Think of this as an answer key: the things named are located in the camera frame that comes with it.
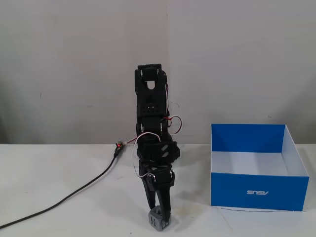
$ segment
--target gray wall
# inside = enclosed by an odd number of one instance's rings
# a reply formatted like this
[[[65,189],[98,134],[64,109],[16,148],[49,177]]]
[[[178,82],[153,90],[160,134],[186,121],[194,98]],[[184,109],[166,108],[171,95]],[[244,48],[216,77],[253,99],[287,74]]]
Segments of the gray wall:
[[[296,143],[316,143],[315,9],[314,0],[172,0],[177,141],[208,143],[210,123],[286,123]]]
[[[166,14],[157,0],[1,0],[2,141],[134,137],[134,70],[168,71]]]
[[[0,142],[135,135],[134,70],[162,63],[180,143],[211,122],[316,142],[314,0],[2,0]]]

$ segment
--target white table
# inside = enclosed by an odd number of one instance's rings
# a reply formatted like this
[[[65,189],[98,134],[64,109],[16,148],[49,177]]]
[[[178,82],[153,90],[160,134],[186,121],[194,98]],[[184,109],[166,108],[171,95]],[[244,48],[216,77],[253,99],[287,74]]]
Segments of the white table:
[[[172,224],[148,223],[131,147],[99,182],[59,207],[0,230],[0,237],[266,237],[316,235],[316,145],[297,145],[310,175],[303,212],[243,212],[211,207],[210,146],[180,145],[171,188]],[[0,225],[43,210],[101,173],[113,145],[0,145]]]

